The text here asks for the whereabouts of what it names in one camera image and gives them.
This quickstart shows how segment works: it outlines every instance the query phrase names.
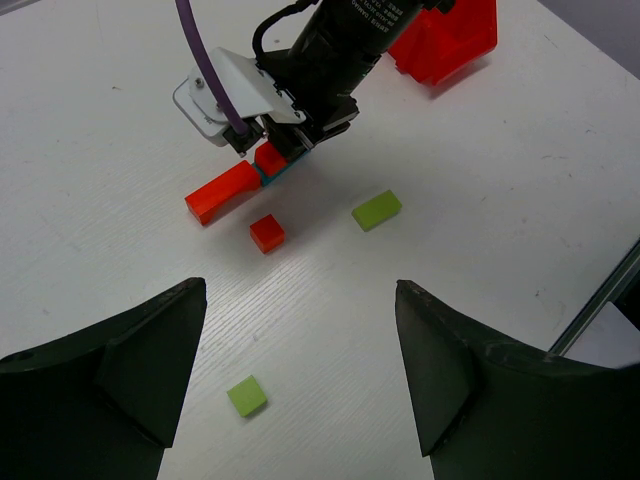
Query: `black cable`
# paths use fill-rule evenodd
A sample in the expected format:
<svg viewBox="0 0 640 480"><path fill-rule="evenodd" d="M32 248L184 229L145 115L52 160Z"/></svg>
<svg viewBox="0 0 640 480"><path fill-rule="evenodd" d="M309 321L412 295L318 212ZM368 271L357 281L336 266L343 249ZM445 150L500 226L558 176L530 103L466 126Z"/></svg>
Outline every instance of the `black cable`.
<svg viewBox="0 0 640 480"><path fill-rule="evenodd" d="M256 28L255 33L253 34L253 51L256 54L256 60L258 63L264 58L265 52L262 48L262 38L264 34L273 27L276 23L282 20L284 17L288 17L289 15L294 15L296 13L300 13L306 10L309 6L315 5L320 0L297 0L296 3L292 5L287 5L282 10L274 13L269 18L267 18L264 22L262 22L258 28Z"/></svg>

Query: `red plastic container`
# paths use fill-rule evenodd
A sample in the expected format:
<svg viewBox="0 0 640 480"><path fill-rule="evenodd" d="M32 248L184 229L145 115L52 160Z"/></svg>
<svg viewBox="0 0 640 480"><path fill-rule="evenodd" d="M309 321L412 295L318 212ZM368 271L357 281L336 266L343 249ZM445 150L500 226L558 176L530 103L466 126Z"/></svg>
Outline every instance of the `red plastic container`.
<svg viewBox="0 0 640 480"><path fill-rule="evenodd" d="M437 85L497 44L496 0L457 0L446 15L423 10L389 53L398 70Z"/></svg>

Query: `green block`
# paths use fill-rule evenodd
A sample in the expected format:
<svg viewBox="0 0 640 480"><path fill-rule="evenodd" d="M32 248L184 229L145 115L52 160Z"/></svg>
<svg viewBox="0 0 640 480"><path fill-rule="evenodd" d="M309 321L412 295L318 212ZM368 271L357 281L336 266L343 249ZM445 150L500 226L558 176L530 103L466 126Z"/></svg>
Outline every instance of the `green block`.
<svg viewBox="0 0 640 480"><path fill-rule="evenodd" d="M251 375L227 392L233 406L236 407L241 417L247 417L262 405L267 403L264 394L256 379Z"/></svg>
<svg viewBox="0 0 640 480"><path fill-rule="evenodd" d="M396 198L391 190L387 190L355 208L351 215L356 219L360 228L368 232L373 227L396 215L401 208L400 200Z"/></svg>

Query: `green rectangular block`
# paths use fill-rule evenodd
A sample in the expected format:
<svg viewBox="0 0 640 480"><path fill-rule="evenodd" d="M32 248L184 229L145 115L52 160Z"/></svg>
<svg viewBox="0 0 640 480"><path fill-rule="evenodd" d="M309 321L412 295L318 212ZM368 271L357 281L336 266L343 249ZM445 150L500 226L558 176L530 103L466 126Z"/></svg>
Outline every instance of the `green rectangular block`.
<svg viewBox="0 0 640 480"><path fill-rule="evenodd" d="M396 198L391 190L387 190L355 208L351 215L356 219L360 228L368 232L373 227L396 215L401 208L400 200Z"/></svg>
<svg viewBox="0 0 640 480"><path fill-rule="evenodd" d="M241 417L247 417L267 403L267 396L253 375L227 392Z"/></svg>

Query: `red block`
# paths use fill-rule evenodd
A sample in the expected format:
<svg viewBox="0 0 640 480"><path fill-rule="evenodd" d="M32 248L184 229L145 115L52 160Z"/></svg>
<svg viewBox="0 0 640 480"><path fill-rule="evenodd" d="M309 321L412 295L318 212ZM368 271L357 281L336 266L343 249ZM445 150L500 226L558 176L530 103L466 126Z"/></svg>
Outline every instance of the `red block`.
<svg viewBox="0 0 640 480"><path fill-rule="evenodd" d="M446 15L423 10L389 53L398 70L437 85L497 44L496 0L457 0Z"/></svg>
<svg viewBox="0 0 640 480"><path fill-rule="evenodd" d="M269 253L284 242L284 230L273 215L267 215L249 227L251 238L262 253Z"/></svg>
<svg viewBox="0 0 640 480"><path fill-rule="evenodd" d="M255 162L267 177L273 177L287 166L287 161L271 142L266 142L256 149Z"/></svg>
<svg viewBox="0 0 640 480"><path fill-rule="evenodd" d="M191 213L202 225L206 225L224 203L240 193L257 190L260 185L258 171L243 160L193 192L185 201Z"/></svg>

